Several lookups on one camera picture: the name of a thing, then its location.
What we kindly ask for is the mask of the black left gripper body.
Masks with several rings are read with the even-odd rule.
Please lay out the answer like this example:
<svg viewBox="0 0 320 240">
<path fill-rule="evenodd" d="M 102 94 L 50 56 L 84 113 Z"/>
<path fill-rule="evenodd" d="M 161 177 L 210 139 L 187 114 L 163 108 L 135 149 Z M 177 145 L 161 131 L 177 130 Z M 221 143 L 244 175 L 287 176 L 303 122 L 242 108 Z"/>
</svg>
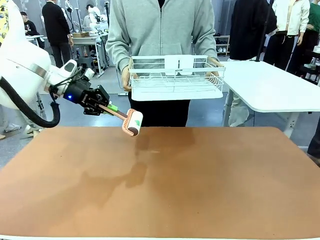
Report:
<svg viewBox="0 0 320 240">
<path fill-rule="evenodd" d="M 96 109 L 100 97 L 91 84 L 86 80 L 70 82 L 63 94 L 63 98 L 82 106 L 84 109 Z"/>
</svg>

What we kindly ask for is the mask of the person's right hand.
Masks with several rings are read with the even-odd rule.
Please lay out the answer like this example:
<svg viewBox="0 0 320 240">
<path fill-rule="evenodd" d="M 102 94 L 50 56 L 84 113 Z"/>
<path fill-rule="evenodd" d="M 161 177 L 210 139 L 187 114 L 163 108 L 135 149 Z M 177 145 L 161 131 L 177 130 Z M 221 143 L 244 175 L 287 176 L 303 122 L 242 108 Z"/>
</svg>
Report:
<svg viewBox="0 0 320 240">
<path fill-rule="evenodd" d="M 121 72 L 122 86 L 126 92 L 130 92 L 132 90 L 132 87 L 129 84 L 130 78 L 129 66 L 127 65 Z"/>
</svg>

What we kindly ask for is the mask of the person's left hand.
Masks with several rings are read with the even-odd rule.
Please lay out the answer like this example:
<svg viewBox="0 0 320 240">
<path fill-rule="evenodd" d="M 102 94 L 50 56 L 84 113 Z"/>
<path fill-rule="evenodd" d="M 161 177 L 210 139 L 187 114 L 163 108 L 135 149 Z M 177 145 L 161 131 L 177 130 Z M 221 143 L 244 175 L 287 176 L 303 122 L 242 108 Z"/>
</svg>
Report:
<svg viewBox="0 0 320 240">
<path fill-rule="evenodd" d="M 213 57 L 207 57 L 207 64 L 213 66 L 214 68 L 223 68 L 224 65 L 221 64 L 218 60 L 216 60 L 215 58 Z M 211 71 L 211 72 L 207 72 L 206 73 L 206 76 L 207 77 L 210 77 L 210 76 L 216 76 L 218 77 L 219 76 L 219 73 L 217 71 Z"/>
</svg>

